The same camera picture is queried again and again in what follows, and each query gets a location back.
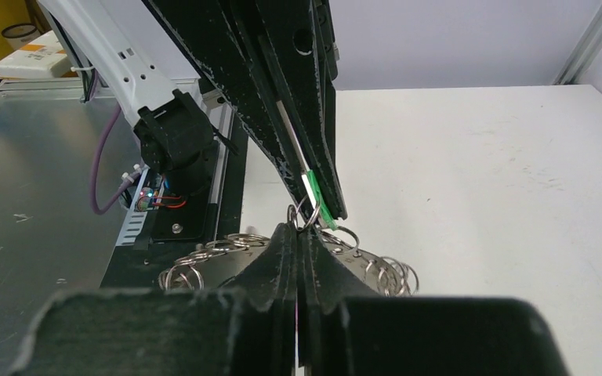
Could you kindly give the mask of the silver key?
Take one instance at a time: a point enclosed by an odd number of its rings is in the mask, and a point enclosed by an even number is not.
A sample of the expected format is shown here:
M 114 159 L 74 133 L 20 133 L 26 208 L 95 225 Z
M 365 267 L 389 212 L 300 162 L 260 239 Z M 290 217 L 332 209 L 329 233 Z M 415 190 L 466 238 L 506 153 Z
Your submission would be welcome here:
M 299 143 L 299 140 L 296 136 L 296 132 L 295 129 L 292 125 L 292 122 L 288 116 L 287 110 L 285 109 L 285 105 L 282 103 L 281 100 L 278 100 L 276 102 L 276 106 L 277 109 L 281 115 L 281 119 L 286 127 L 287 133 L 290 137 L 290 140 L 292 141 L 292 146 L 295 152 L 295 155 L 298 157 L 300 164 L 301 164 L 301 180 L 303 182 L 303 186 L 306 190 L 306 198 L 305 200 L 308 201 L 310 204 L 312 204 L 313 206 L 313 211 L 311 216 L 305 221 L 305 224 L 303 225 L 303 227 L 301 227 L 301 230 L 305 230 L 308 227 L 312 227 L 314 225 L 314 223 L 317 221 L 318 216 L 320 215 L 320 204 L 317 201 L 317 198 L 314 195 L 314 191 L 312 189 L 312 186 L 310 184 L 310 179 L 309 179 L 309 173 L 311 172 L 310 170 L 310 166 L 308 165 L 308 163 L 306 162 L 306 158 L 302 152 L 301 149 L 301 145 Z

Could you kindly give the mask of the white box in background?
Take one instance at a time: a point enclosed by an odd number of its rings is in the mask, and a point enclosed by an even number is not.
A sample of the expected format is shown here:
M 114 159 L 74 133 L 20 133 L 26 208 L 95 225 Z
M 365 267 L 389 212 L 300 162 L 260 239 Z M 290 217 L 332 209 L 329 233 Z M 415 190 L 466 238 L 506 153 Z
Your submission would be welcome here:
M 39 36 L 0 60 L 0 77 L 52 79 L 76 77 L 54 31 Z

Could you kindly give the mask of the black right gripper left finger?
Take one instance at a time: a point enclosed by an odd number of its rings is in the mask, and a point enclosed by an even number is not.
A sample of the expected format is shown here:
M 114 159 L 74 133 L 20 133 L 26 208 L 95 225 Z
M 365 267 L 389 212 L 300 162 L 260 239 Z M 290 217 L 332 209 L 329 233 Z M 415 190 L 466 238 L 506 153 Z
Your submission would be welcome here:
M 296 232 L 222 287 L 101 289 L 52 298 L 21 343 L 12 375 L 292 375 Z

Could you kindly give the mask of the silver metal ring disc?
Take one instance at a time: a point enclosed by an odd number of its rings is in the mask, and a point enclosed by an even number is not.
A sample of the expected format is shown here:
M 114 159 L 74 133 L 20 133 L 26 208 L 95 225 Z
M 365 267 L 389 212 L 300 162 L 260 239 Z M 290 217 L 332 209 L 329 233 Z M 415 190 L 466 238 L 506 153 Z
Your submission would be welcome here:
M 337 237 L 334 231 L 322 230 L 324 246 L 334 259 L 371 289 L 385 296 L 412 296 L 419 291 L 419 275 L 409 264 L 362 250 L 354 232 L 343 226 L 338 231 L 351 235 L 355 243 Z M 158 286 L 163 291 L 220 287 L 244 271 L 269 243 L 270 238 L 265 236 L 232 233 L 223 240 L 200 244 L 195 251 L 162 270 Z

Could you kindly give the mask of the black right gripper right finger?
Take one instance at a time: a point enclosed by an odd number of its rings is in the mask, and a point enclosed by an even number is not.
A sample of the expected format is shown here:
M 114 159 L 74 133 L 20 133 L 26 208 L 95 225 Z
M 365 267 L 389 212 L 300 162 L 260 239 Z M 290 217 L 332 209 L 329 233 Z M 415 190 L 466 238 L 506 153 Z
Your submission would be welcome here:
M 308 375 L 566 375 L 540 312 L 501 297 L 386 297 L 315 230 L 297 237 L 299 361 Z

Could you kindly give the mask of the green key tag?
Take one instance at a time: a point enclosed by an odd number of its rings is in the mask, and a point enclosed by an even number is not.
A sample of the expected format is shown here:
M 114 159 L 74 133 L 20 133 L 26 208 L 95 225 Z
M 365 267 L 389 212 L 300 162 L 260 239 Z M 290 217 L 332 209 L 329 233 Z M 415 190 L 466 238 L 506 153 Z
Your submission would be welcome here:
M 307 170 L 303 178 L 304 184 L 306 185 L 306 188 L 309 192 L 311 204 L 314 206 L 314 208 L 319 208 L 318 216 L 315 222 L 319 224 L 322 228 L 337 230 L 338 225 L 336 224 L 330 211 L 328 210 L 328 206 L 325 203 L 325 200 L 321 193 L 321 188 L 319 187 L 314 172 L 312 170 Z

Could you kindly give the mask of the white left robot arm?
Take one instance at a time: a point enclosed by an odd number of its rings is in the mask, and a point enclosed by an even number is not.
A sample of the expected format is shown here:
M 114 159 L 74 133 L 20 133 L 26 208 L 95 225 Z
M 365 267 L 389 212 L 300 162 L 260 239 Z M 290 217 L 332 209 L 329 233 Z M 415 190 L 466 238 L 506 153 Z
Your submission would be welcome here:
M 159 172 L 189 166 L 211 126 L 163 72 L 162 54 L 120 26 L 104 1 L 44 1 L 111 88 Z M 306 216 L 345 219 L 335 166 L 338 75 L 327 1 L 146 1 L 193 69 L 238 116 Z

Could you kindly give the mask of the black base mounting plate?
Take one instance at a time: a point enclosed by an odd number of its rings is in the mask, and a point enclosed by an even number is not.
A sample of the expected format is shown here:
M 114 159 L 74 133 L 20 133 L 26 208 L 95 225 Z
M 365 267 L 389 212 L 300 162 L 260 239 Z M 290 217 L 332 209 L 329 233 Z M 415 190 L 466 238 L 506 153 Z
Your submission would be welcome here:
M 102 288 L 158 287 L 158 275 L 199 244 L 240 231 L 248 136 L 233 114 L 222 116 L 220 128 L 230 134 L 239 155 L 219 158 L 219 180 L 181 208 L 147 212 L 128 210 L 121 226 Z

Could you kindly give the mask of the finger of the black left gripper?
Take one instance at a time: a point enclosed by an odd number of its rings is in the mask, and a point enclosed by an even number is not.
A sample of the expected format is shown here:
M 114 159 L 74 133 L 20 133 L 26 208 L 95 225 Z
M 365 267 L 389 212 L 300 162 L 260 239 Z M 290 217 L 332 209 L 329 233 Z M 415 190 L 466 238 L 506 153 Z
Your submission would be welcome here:
M 277 107 L 263 64 L 240 36 L 234 1 L 147 1 L 181 53 L 236 112 L 294 203 L 306 195 L 300 161 Z
M 334 220 L 347 210 L 335 165 L 335 35 L 326 1 L 234 1 L 238 30 L 285 105 Z

